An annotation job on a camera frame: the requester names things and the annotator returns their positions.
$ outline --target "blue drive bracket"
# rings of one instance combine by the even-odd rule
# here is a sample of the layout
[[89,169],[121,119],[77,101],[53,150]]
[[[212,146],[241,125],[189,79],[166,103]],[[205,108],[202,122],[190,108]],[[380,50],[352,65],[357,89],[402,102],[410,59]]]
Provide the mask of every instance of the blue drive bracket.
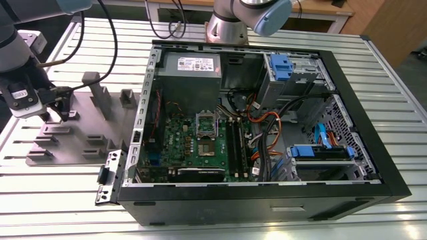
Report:
[[273,79],[280,82],[285,82],[290,79],[293,73],[293,64],[288,59],[288,56],[280,54],[270,54],[270,68],[273,71]]
[[290,155],[292,157],[313,157],[314,156],[314,151],[312,146],[292,146],[290,147]]
[[353,159],[356,154],[354,154],[354,149],[350,146],[346,147],[346,153],[348,153],[349,159]]
[[314,128],[313,128],[313,142],[314,143],[317,143],[318,136],[321,138],[321,143],[325,146],[325,148],[330,149],[332,146],[330,146],[330,144],[328,142],[326,128],[325,128],[325,125],[322,123],[317,123],[314,125]]

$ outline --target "aluminum table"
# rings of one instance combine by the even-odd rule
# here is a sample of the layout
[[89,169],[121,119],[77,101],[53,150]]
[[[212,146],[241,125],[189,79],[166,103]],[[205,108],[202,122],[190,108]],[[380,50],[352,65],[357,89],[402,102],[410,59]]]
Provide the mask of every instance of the aluminum table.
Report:
[[[105,19],[88,18],[76,56],[50,67],[57,86],[80,84],[85,71],[105,73],[113,37]],[[154,35],[142,21],[116,20],[118,58],[101,82],[109,92],[138,91]],[[166,34],[166,23],[156,23]],[[202,42],[204,26],[189,24],[182,41]],[[68,55],[80,36],[72,22],[49,61]],[[27,167],[25,155],[38,133],[37,117],[10,119],[0,135],[0,236],[57,239],[427,239],[427,114],[377,49],[354,35],[280,31],[250,45],[332,51],[373,123],[412,196],[372,206],[336,221],[140,226],[120,206],[94,206],[98,166]]]

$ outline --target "metal bracket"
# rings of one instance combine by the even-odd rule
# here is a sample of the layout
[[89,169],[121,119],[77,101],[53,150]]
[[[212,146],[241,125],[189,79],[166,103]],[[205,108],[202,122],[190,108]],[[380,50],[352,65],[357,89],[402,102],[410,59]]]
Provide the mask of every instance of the metal bracket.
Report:
[[108,154],[105,165],[101,166],[97,175],[97,194],[94,205],[118,205],[118,189],[122,180],[126,153],[122,150],[112,151]]
[[[90,84],[97,79],[100,79],[100,73],[94,71],[86,71],[82,75],[81,82],[84,84]],[[108,93],[108,89],[106,87],[101,86],[100,83],[90,84],[88,87],[93,94],[93,97],[90,98],[93,105],[98,108],[104,119],[108,120],[112,113],[112,97]]]
[[17,33],[23,39],[31,53],[34,55],[38,55],[45,49],[45,46],[48,44],[48,41],[42,33],[39,31],[29,31],[29,30],[18,30]]

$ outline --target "wooden table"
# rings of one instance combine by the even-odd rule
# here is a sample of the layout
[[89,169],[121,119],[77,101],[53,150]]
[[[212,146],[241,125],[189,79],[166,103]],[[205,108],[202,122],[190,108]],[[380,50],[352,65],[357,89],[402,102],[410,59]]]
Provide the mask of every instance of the wooden table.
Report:
[[[105,4],[144,7],[144,0],[104,0]],[[185,10],[193,11],[213,11],[214,0],[181,0]],[[338,34],[341,28],[354,12],[352,8],[344,3],[342,8],[330,5],[330,0],[300,0],[301,18],[332,21],[328,33]],[[176,9],[170,0],[148,0],[148,8],[150,19],[158,22],[158,9]],[[298,5],[293,5],[290,18],[298,17]]]

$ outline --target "black cable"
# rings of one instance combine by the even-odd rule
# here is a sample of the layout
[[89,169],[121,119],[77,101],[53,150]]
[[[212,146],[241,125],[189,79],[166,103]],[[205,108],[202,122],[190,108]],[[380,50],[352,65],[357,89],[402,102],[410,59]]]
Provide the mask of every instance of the black cable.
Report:
[[117,33],[116,33],[116,28],[114,28],[114,24],[113,24],[113,20],[112,20],[112,16],[109,15],[108,9],[102,3],[102,0],[97,0],[98,5],[105,13],[108,22],[109,22],[109,27],[110,27],[110,31],[112,31],[112,38],[113,38],[113,56],[112,56],[112,61],[110,61],[110,65],[109,65],[109,69],[106,71],[106,73],[104,74],[104,76],[101,76],[97,80],[93,80],[89,83],[81,84],[80,86],[72,87],[64,91],[61,91],[58,94],[66,94],[69,92],[73,92],[77,89],[82,89],[93,84],[97,84],[100,81],[102,81],[109,74],[113,71],[114,65],[116,65],[116,61],[117,61],[117,54],[118,54],[118,40],[117,40]]
[[230,106],[230,109],[237,113],[246,113],[246,110],[240,111],[236,107],[236,104],[233,102],[233,96],[230,94],[236,94],[236,93],[252,93],[253,90],[244,88],[244,87],[233,87],[228,90],[226,92],[226,101],[228,101],[228,105]]
[[302,17],[302,6],[301,6],[300,0],[296,0],[296,1],[297,1],[297,5],[298,5],[297,18],[301,19],[301,17]]
[[81,17],[81,23],[80,23],[80,38],[78,38],[78,42],[77,42],[77,45],[74,46],[70,54],[68,55],[68,57],[65,57],[62,60],[56,60],[56,61],[52,61],[52,62],[45,62],[45,63],[39,63],[37,64],[37,68],[46,68],[46,67],[52,67],[52,66],[56,66],[56,65],[60,65],[60,64],[64,64],[69,61],[69,59],[72,59],[72,57],[76,55],[78,49],[80,49],[80,46],[81,46],[81,43],[82,43],[82,38],[84,38],[84,35],[85,35],[85,12],[81,11],[80,12],[80,17]]
[[149,12],[149,8],[148,8],[148,0],[145,0],[145,10],[146,10],[146,17],[148,17],[148,22],[149,22],[149,26],[150,26],[150,30],[153,32],[153,34],[156,35],[157,38],[160,39],[169,39],[170,37],[181,39],[184,37],[185,31],[186,31],[186,17],[185,17],[185,12],[184,12],[184,8],[182,8],[182,3],[181,0],[177,0],[177,3],[174,2],[174,0],[172,0],[177,10],[180,11],[180,15],[181,15],[181,19],[182,19],[182,25],[184,25],[184,29],[180,33],[180,36],[174,36],[174,33],[177,31],[177,27],[172,30],[172,24],[173,22],[170,21],[168,23],[166,29],[168,29],[168,36],[160,36],[158,33],[156,32],[154,26],[153,26],[153,21],[152,21],[152,15]]
[[[276,117],[274,116],[272,116],[272,117],[273,117],[273,119],[269,122],[269,123],[272,123],[270,127],[274,125],[274,123],[277,123]],[[260,146],[257,147],[258,162],[264,164],[262,182],[269,182],[270,172],[272,172],[272,161],[269,158],[268,147],[266,147],[266,137],[269,135],[268,132],[266,132],[266,134],[265,134],[265,132],[262,133],[262,136],[260,137]]]

